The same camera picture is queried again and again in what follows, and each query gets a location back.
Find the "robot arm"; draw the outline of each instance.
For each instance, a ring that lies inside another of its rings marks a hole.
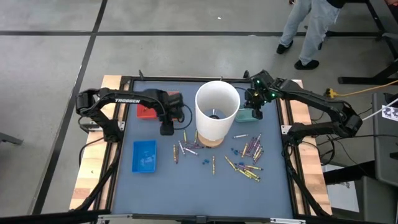
[[[252,108],[252,116],[262,119],[261,106],[276,98],[297,100],[327,113],[330,122],[304,125],[294,123],[287,133],[289,143],[298,145],[305,136],[337,134],[342,138],[352,137],[362,125],[362,119],[345,101],[328,98],[302,89],[292,80],[273,79],[268,72],[261,71],[251,77],[251,88],[245,92],[245,108]]]
[[[123,138],[123,132],[119,129],[118,121],[108,119],[101,111],[101,108],[108,103],[133,103],[153,108],[162,122],[161,135],[173,135],[173,119],[184,118],[182,112],[184,103],[180,93],[169,95],[166,91],[156,89],[123,91],[110,90],[109,88],[89,89],[79,93],[76,98],[76,113],[91,118],[101,126],[104,132],[104,140],[107,142],[119,142]]]

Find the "black shoe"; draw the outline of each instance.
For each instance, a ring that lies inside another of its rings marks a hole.
[[[291,41],[291,43],[289,44],[289,46],[285,47],[282,44],[278,45],[278,48],[276,49],[276,52],[278,54],[283,54],[285,53],[286,50],[288,50],[291,46],[293,45],[293,40]]]
[[[294,67],[297,70],[313,70],[313,69],[316,69],[318,66],[319,66],[319,61],[317,61],[317,60],[312,60],[311,62],[309,62],[306,65],[303,65],[303,63],[301,63],[301,61],[298,60],[298,62],[296,62],[294,64]]]

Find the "concrete floor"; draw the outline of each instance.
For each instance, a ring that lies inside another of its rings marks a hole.
[[[100,0],[0,0],[0,30],[92,30]],[[282,32],[291,7],[280,0],[114,0],[100,30]],[[366,8],[348,4],[331,30],[377,31]],[[391,62],[384,42],[330,38],[316,56],[318,69],[294,69],[303,38],[286,55],[276,55],[277,37],[97,37],[82,90],[100,86],[103,75],[242,77],[266,69],[274,77],[302,79],[306,89],[348,93],[368,86],[339,85],[337,77],[372,76]],[[88,37],[0,36],[0,132],[24,139],[0,144],[0,216],[23,215],[32,200],[76,80]],[[381,91],[394,92],[396,87]],[[356,111],[370,108],[371,94],[345,98]],[[319,111],[310,110],[317,118]],[[43,212],[68,209],[86,134],[73,115]],[[364,123],[360,134],[371,134]],[[373,140],[342,141],[356,162],[373,158]],[[352,162],[338,146],[335,161]]]

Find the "person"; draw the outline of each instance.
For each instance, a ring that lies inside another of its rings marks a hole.
[[[314,60],[318,47],[323,42],[330,25],[337,20],[340,9],[348,0],[296,0],[284,32],[276,50],[278,54],[285,53],[293,45],[293,37],[297,33],[299,24],[311,12],[310,22],[298,61],[294,64],[297,70],[312,70],[319,66]],[[388,4],[397,4],[398,0],[386,0]]]

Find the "gray pants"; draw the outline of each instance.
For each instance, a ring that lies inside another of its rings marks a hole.
[[[340,9],[333,7],[326,0],[297,0],[284,28],[279,43],[287,47],[297,33],[299,24],[311,12],[310,23],[305,35],[300,56],[303,65],[309,63],[323,42],[330,25],[335,23]]]

